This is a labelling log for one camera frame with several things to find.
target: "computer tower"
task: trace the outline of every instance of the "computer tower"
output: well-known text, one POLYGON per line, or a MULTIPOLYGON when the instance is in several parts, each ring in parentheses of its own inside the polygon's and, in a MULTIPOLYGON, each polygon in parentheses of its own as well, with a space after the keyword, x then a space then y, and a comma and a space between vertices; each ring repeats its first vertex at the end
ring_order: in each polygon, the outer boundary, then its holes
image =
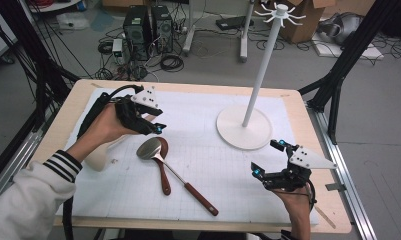
POLYGON ((153 39, 158 53, 170 53, 173 50, 172 17, 166 6, 152 6, 151 18, 153 39))
POLYGON ((147 61, 150 58, 149 47, 152 43, 147 6, 129 6, 123 22, 123 30, 128 43, 130 59, 147 61))

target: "white sleeve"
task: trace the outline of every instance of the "white sleeve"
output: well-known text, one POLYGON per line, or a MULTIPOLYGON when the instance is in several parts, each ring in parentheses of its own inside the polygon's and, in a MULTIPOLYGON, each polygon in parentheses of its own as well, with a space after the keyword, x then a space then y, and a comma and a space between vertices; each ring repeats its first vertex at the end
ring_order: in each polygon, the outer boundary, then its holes
POLYGON ((82 166, 64 151, 32 162, 0 196, 0 239, 46 239, 59 206, 73 196, 82 166))

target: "wooden table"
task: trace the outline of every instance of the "wooden table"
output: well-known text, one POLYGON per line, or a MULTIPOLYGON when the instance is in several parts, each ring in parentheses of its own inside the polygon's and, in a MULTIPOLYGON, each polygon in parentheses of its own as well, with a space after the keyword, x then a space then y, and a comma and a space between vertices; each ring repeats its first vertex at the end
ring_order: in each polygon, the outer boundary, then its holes
MULTIPOLYGON (((43 162, 56 150, 63 149, 80 114, 85 109, 89 97, 96 88, 118 88, 133 83, 121 81, 80 80, 73 87, 64 105, 50 126, 40 143, 31 161, 43 162)), ((169 83, 147 83, 138 85, 155 86, 157 91, 171 91, 184 93, 211 93, 251 95, 251 88, 188 85, 169 83)), ((306 111, 300 94, 295 90, 261 89, 259 96, 277 97, 284 101, 291 128, 297 140, 296 144, 307 146, 309 149, 323 155, 315 130, 306 111)), ((334 183, 330 170, 313 170, 311 180, 315 185, 318 203, 315 209, 318 212, 319 224, 312 226, 312 232, 320 233, 348 233, 351 224, 347 216, 340 195, 337 191, 327 191, 325 185, 334 183)), ((61 224, 57 217, 56 224, 61 224)), ((231 223, 206 221, 169 221, 146 219, 118 219, 118 218, 89 218, 74 217, 74 226, 102 227, 102 228, 147 228, 147 229, 179 229, 179 230, 216 230, 240 232, 279 232, 281 228, 288 228, 276 224, 231 223)))

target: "round base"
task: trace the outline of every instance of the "round base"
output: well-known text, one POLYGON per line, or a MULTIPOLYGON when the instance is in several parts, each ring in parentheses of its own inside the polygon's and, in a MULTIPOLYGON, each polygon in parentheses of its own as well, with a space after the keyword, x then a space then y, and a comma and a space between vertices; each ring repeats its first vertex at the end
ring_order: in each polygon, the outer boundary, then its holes
POLYGON ((272 126, 261 111, 253 109, 249 123, 243 127, 247 106, 231 106, 219 113, 216 127, 221 137, 230 145, 242 150, 256 150, 268 145, 272 126))

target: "wooden handle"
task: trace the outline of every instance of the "wooden handle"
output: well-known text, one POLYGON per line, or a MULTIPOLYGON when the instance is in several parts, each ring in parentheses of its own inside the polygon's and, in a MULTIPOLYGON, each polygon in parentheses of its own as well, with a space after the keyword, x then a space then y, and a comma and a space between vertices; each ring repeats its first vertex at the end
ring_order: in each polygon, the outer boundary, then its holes
POLYGON ((166 196, 168 196, 169 194, 171 194, 171 185, 169 184, 168 177, 166 176, 165 168, 163 167, 163 163, 157 158, 153 158, 153 159, 154 159, 154 161, 156 161, 157 165, 159 165, 160 178, 162 179, 163 193, 166 196))
POLYGON ((219 211, 206 198, 203 197, 191 184, 185 183, 184 187, 213 215, 218 215, 219 211))

